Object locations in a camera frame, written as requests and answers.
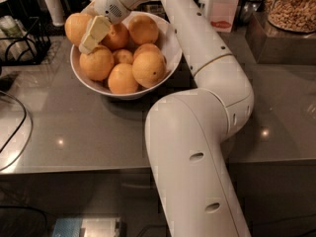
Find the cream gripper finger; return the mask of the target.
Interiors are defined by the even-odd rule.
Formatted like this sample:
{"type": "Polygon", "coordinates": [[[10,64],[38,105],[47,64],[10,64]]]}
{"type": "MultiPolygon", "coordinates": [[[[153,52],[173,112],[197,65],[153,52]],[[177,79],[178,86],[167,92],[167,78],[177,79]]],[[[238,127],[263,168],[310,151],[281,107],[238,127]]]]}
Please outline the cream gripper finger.
{"type": "Polygon", "coordinates": [[[93,17],[97,16],[98,13],[95,11],[95,2],[92,1],[88,6],[86,6],[83,10],[82,10],[83,14],[88,14],[91,15],[93,17]]]}
{"type": "Polygon", "coordinates": [[[111,27],[110,20],[105,16],[96,16],[87,26],[86,33],[81,39],[79,50],[82,53],[91,53],[109,33],[111,27]]]}

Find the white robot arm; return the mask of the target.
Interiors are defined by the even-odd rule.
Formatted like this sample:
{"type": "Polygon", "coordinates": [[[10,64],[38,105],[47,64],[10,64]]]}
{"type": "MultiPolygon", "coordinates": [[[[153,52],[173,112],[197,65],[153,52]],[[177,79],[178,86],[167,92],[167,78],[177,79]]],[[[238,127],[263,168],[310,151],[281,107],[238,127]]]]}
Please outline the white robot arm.
{"type": "MultiPolygon", "coordinates": [[[[113,23],[150,0],[94,0],[86,7],[113,23]]],[[[253,88],[194,0],[160,0],[195,87],[157,101],[145,142],[172,237],[251,237],[220,144],[249,119],[253,88]]]]}

